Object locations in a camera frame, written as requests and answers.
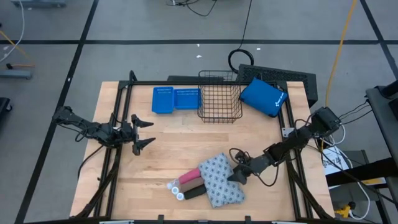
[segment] patterned cloth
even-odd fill
[[[207,195],[213,208],[243,202],[244,194],[238,183],[227,180],[233,170],[224,153],[202,162],[198,168],[205,180]]]

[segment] brown object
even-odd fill
[[[193,180],[188,181],[185,184],[180,185],[180,192],[181,193],[187,192],[191,189],[194,189],[195,187],[201,186],[204,183],[205,181],[203,180],[203,178],[201,177],[195,178]]]
[[[289,82],[288,86],[294,119],[306,120],[310,109],[303,83]],[[241,185],[246,196],[242,204],[213,209],[207,195],[201,195],[194,200],[178,201],[167,190],[168,182],[221,152],[228,155],[228,150],[232,147],[248,151],[252,157],[259,156],[263,149],[281,141],[280,126],[277,118],[270,118],[244,103],[243,117],[233,124],[205,124],[196,110],[155,114],[151,111],[153,87],[156,86],[134,85],[132,88],[127,117],[130,118],[135,113],[141,120],[153,122],[155,125],[139,129],[139,135],[141,139],[156,137],[156,140],[146,146],[140,156],[131,152],[131,144],[123,146],[113,219],[156,220],[159,214],[165,215],[166,220],[243,220],[245,215],[250,215],[254,221],[295,219],[285,163],[279,166],[278,180],[273,187],[265,187],[258,178],[250,176],[248,183]],[[109,121],[117,89],[118,82],[102,84],[94,121]],[[123,103],[121,105],[119,114],[123,112]],[[282,109],[286,126],[289,126],[285,107]],[[98,147],[95,140],[89,140],[85,157]],[[101,175],[104,155],[105,150],[99,152],[82,168],[71,215],[80,212],[98,189],[97,177]],[[326,212],[334,217],[320,153],[306,147],[302,151],[302,160],[309,191]],[[268,167],[261,177],[265,182],[271,183],[275,171],[275,167]],[[305,207],[298,188],[297,194],[301,216],[304,217]],[[105,214],[107,201],[108,191],[104,193],[101,215]]]

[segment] white paper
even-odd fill
[[[324,149],[323,153],[331,160],[333,161],[338,167],[342,168],[343,170],[349,169],[343,155],[340,154],[339,150],[337,149],[336,146],[334,147],[330,147],[328,149]],[[338,168],[336,168],[332,163],[330,163],[330,161],[325,158],[325,156],[323,156],[323,168],[325,170],[325,175],[328,174],[333,174],[335,172],[340,172],[340,170]],[[330,189],[334,189],[337,186],[332,186],[329,187]]]

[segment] blue plastic basket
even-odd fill
[[[158,114],[169,114],[173,113],[173,109],[173,87],[155,87],[152,97],[152,111]]]
[[[175,89],[174,108],[178,110],[198,109],[201,104],[200,89]]]

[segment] yellow cable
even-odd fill
[[[2,30],[0,30],[0,34],[1,34],[5,39],[7,39],[8,42],[10,42],[10,44],[12,44],[13,46],[15,46],[15,48],[16,48],[17,50],[19,50],[19,52],[22,53],[22,54],[25,56],[25,58],[26,58],[27,60],[30,61],[29,55],[28,55],[24,50],[22,50],[20,47],[18,47],[17,45],[15,45],[15,44],[13,43],[13,41],[10,40],[10,38],[8,38],[8,36],[7,36]]]
[[[347,31],[347,27],[348,27],[349,21],[351,20],[351,16],[353,15],[354,8],[355,8],[355,5],[356,5],[356,1],[357,0],[353,0],[353,3],[351,5],[351,9],[349,9],[349,13],[348,13],[348,17],[347,17],[347,20],[346,20],[346,24],[344,25],[343,33],[341,34],[340,44],[338,46],[338,51],[337,51],[337,54],[336,54],[335,62],[333,63],[333,68],[331,69],[329,82],[328,82],[328,88],[326,89],[325,106],[329,105],[329,92],[330,92],[330,87],[331,87],[331,81],[332,81],[333,77],[335,76],[338,59],[340,58],[341,49],[343,48],[344,37],[346,35],[346,31]],[[323,150],[323,141],[321,143],[321,151],[322,150]]]

